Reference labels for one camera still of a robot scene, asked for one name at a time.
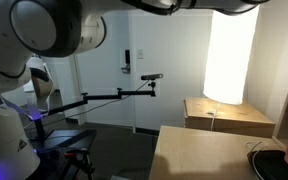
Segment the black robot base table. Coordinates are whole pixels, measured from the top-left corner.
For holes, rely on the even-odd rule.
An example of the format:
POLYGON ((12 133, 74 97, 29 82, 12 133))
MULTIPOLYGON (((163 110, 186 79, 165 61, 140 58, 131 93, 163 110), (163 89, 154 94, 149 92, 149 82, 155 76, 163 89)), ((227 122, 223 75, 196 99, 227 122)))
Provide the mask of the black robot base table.
POLYGON ((93 180, 89 153, 96 135, 96 130, 55 130, 45 140, 33 141, 41 163, 27 180, 80 180, 79 172, 93 180))

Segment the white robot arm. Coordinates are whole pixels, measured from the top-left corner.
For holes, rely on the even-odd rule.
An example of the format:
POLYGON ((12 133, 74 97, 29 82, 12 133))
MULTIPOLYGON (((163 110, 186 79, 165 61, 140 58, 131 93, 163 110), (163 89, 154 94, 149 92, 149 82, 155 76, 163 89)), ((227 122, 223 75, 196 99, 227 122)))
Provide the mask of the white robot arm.
POLYGON ((106 38, 102 16, 140 9, 170 16, 180 9, 240 15, 269 0, 0 0, 0 180, 25 180, 40 158, 19 113, 1 98, 28 83, 34 55, 62 58, 99 47, 106 38))

